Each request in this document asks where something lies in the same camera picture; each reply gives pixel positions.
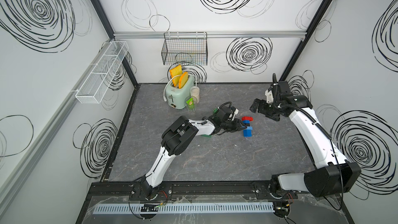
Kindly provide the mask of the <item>light blue long lego brick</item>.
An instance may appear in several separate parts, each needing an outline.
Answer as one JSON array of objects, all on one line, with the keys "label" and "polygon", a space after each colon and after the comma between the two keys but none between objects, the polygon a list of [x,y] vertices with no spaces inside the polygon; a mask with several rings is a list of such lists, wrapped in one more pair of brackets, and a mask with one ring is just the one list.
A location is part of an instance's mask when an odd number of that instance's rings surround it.
[{"label": "light blue long lego brick", "polygon": [[251,126],[246,127],[246,129],[243,130],[243,135],[246,138],[252,137],[252,130],[253,128]]}]

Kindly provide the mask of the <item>red long lego brick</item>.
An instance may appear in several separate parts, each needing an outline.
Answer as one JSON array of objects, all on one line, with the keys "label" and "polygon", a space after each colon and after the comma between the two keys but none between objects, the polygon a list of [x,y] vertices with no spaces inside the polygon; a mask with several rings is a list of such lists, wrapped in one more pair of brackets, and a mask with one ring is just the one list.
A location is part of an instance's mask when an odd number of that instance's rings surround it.
[{"label": "red long lego brick", "polygon": [[249,116],[245,116],[241,118],[242,121],[253,121],[254,119],[252,117]]}]

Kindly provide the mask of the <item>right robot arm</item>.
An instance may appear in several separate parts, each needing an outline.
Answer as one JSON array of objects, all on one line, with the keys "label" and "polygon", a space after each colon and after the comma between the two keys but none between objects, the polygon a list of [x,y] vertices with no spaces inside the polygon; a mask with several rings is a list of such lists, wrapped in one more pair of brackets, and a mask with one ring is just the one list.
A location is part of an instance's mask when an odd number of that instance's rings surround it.
[{"label": "right robot arm", "polygon": [[273,175],[270,193],[275,198],[281,198],[288,192],[300,191],[321,198],[350,192],[361,174],[359,165],[350,162],[339,151],[306,96],[294,95],[288,82],[278,81],[276,75],[272,80],[265,91],[266,98],[255,99],[250,111],[263,114],[273,121],[280,121],[282,116],[289,118],[311,155],[315,170]]}]

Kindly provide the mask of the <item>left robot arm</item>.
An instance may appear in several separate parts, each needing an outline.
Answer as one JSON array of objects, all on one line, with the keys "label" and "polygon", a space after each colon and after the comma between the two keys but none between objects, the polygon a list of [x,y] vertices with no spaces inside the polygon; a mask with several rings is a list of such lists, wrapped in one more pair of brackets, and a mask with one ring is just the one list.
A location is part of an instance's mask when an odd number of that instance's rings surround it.
[{"label": "left robot arm", "polygon": [[248,129],[248,124],[237,119],[238,109],[231,102],[223,103],[212,115],[201,120],[180,116],[162,134],[160,151],[150,170],[141,178],[141,187],[147,197],[159,190],[164,175],[173,160],[181,155],[196,136],[214,136]]}]

